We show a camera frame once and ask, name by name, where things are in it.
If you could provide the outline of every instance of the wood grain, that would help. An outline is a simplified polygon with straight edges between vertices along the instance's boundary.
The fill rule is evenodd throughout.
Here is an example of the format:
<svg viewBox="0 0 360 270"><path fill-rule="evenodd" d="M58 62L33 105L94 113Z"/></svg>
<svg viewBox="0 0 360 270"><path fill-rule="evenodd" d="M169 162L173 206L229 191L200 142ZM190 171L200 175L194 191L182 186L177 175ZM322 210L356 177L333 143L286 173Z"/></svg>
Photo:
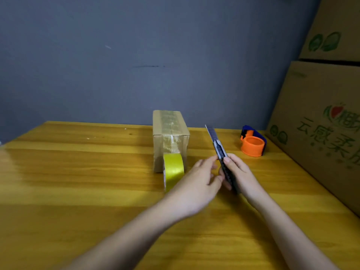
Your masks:
<svg viewBox="0 0 360 270"><path fill-rule="evenodd" d="M341 269L360 269L360 219L269 142L240 152L239 130L217 130L261 185ZM190 128L188 166L214 154ZM46 122L0 148L0 269L59 267L161 199L152 127ZM197 216L166 231L138 269L287 269L266 225L221 190Z"/></svg>

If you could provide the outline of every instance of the orange plastic ring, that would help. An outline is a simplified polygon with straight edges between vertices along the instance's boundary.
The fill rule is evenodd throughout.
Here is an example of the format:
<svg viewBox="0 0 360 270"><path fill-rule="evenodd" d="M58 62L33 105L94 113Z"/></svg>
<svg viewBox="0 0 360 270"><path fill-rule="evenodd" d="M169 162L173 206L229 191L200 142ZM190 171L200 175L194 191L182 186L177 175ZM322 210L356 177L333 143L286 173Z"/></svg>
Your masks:
<svg viewBox="0 0 360 270"><path fill-rule="evenodd" d="M246 136L243 139L243 145L241 146L241 151L252 157L259 157L263 153L265 146L265 141L256 136Z"/></svg>

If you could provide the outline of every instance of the small cardboard box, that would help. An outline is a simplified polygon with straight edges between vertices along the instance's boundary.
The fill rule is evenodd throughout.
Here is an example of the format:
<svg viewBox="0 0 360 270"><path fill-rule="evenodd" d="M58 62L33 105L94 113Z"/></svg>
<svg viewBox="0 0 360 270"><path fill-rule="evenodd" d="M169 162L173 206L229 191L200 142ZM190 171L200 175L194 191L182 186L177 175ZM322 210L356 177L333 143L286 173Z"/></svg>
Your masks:
<svg viewBox="0 0 360 270"><path fill-rule="evenodd" d="M294 61L266 135L360 216L360 67Z"/></svg>
<svg viewBox="0 0 360 270"><path fill-rule="evenodd" d="M360 0L322 0L301 59L360 61Z"/></svg>
<svg viewBox="0 0 360 270"><path fill-rule="evenodd" d="M180 112L153 112L154 172L163 172L164 153L181 153L186 169L186 152L190 132Z"/></svg>

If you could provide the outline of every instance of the blue plastic part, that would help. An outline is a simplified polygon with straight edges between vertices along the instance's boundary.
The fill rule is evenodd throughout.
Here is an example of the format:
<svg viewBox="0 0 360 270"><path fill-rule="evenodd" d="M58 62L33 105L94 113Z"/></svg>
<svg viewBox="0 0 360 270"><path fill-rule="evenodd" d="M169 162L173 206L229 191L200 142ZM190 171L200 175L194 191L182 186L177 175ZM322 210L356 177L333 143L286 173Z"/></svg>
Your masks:
<svg viewBox="0 0 360 270"><path fill-rule="evenodd" d="M263 155L264 155L265 148L266 148L266 144L267 144L266 138L263 137L257 130L255 130L253 127L251 127L251 126L249 126L249 125L245 125L245 126L243 127L242 131L241 131L241 136L242 136L243 138L245 138L246 133L247 133L248 130L253 130L253 131L254 131L253 136L258 137L258 138L261 138L261 139L265 142L264 148L263 148L262 153L261 153L261 156L263 156Z"/></svg>

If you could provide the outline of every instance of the orange tape dispenser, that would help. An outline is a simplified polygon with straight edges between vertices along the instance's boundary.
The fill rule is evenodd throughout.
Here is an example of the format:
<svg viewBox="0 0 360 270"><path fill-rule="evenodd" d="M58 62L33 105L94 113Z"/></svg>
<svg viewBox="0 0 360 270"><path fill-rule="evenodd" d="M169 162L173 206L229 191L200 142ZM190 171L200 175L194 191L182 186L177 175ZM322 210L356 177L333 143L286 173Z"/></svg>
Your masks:
<svg viewBox="0 0 360 270"><path fill-rule="evenodd" d="M241 131L241 137L243 145L241 151L252 157L259 157L264 154L266 148L266 138L263 137L254 128L245 125Z"/></svg>

